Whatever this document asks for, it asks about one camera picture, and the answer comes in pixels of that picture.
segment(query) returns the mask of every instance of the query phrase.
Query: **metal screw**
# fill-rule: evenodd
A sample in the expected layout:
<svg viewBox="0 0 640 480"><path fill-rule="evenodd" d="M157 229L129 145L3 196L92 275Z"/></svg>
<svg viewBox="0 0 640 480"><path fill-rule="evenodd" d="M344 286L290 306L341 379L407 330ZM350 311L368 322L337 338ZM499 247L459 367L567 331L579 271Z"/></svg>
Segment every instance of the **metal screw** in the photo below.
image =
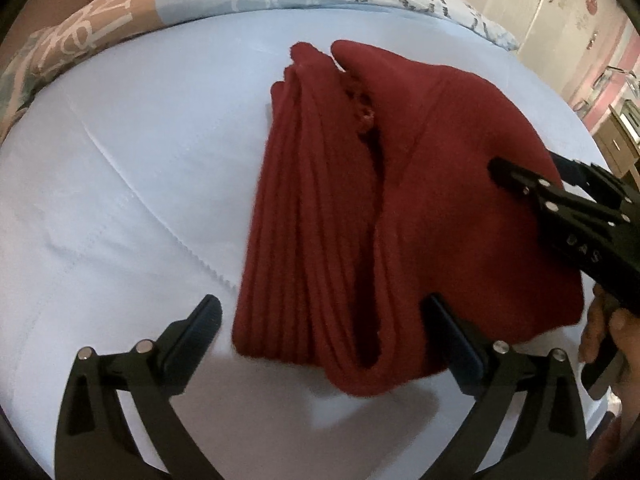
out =
<svg viewBox="0 0 640 480"><path fill-rule="evenodd" d="M86 361L93 354L94 354L94 349L91 348L90 346L85 346L84 348L81 348L80 351L78 352L78 359L80 359L81 361Z"/></svg>
<svg viewBox="0 0 640 480"><path fill-rule="evenodd" d="M560 361L561 363L566 361L566 352L564 352L564 350L561 350L559 348L554 348L551 351L551 355L556 361Z"/></svg>
<svg viewBox="0 0 640 480"><path fill-rule="evenodd" d="M494 343L494 350L498 352L498 354L506 354L509 351L509 345L504 341L496 341Z"/></svg>
<svg viewBox="0 0 640 480"><path fill-rule="evenodd" d="M154 349L154 342L149 339L143 339L136 344L136 352L146 354Z"/></svg>

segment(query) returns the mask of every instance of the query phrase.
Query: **red knit fabric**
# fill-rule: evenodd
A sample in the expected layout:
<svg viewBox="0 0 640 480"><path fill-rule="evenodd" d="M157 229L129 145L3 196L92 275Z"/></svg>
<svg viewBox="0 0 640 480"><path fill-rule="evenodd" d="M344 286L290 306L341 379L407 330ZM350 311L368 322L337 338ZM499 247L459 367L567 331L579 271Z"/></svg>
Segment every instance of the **red knit fabric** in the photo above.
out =
<svg viewBox="0 0 640 480"><path fill-rule="evenodd" d="M346 72L293 46L271 89L236 349L372 396L442 369L418 310L431 292L510 343L576 323L578 271L487 171L503 156L560 183L518 109L449 66L351 41L332 54Z"/></svg>

